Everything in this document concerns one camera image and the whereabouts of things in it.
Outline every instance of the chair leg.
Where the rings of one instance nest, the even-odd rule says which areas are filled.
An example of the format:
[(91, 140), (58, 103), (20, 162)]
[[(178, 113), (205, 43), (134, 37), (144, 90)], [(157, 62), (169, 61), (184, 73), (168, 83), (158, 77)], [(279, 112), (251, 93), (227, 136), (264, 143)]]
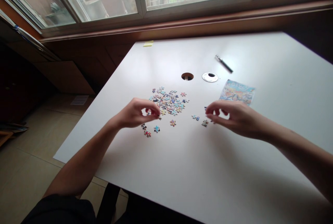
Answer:
[(116, 212), (116, 203), (120, 187), (111, 183), (105, 188), (100, 209), (97, 213), (97, 224), (110, 224), (114, 213)]

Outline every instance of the forearm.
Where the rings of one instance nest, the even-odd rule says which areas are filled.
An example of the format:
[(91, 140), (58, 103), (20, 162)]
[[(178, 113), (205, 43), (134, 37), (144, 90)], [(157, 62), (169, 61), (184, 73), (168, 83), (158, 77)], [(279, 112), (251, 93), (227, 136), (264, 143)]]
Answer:
[(285, 127), (267, 142), (274, 145), (333, 204), (333, 156)]
[(81, 195), (90, 184), (105, 152), (118, 133), (114, 119), (88, 141), (60, 170), (50, 184), (45, 195), (60, 194), (64, 196)]

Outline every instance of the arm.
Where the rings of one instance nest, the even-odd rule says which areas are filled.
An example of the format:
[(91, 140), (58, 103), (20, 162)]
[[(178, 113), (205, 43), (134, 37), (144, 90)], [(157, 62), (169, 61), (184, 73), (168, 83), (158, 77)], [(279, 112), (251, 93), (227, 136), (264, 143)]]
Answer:
[[(143, 116), (142, 109), (151, 109), (152, 114)], [(46, 190), (44, 197), (59, 194), (62, 196), (81, 195), (90, 184), (105, 152), (121, 128), (133, 128), (145, 122), (158, 119), (158, 106), (149, 101), (134, 98), (117, 115), (88, 141), (59, 171)]]
[[(229, 119), (219, 117), (220, 110), (229, 114)], [(275, 146), (333, 204), (332, 154), (241, 102), (215, 101), (207, 107), (206, 114), (215, 123), (239, 135)]]

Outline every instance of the paper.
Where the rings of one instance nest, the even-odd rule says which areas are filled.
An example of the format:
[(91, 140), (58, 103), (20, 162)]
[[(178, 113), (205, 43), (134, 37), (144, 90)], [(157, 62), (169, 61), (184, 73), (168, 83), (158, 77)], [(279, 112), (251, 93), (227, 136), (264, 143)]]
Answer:
[(225, 83), (220, 100), (243, 101), (250, 105), (253, 101), (255, 88), (229, 80)]
[(71, 103), (71, 105), (84, 105), (88, 99), (89, 95), (76, 96)]
[(149, 46), (152, 46), (153, 43), (154, 43), (154, 40), (147, 41), (147, 42), (143, 45), (143, 47), (149, 47)]

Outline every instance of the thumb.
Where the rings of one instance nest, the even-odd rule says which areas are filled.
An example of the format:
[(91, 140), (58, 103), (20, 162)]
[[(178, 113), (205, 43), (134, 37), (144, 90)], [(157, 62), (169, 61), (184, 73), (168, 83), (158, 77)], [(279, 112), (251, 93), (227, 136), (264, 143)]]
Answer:
[(140, 116), (140, 117), (142, 119), (142, 122), (151, 122), (151, 121), (159, 118), (158, 115), (148, 115), (148, 116)]
[(213, 120), (213, 122), (215, 123), (218, 123), (224, 127), (228, 127), (230, 121), (227, 120), (227, 119), (224, 119), (222, 117), (219, 117), (219, 116), (216, 116), (216, 115), (213, 115), (213, 114), (207, 114), (207, 117), (211, 120)]

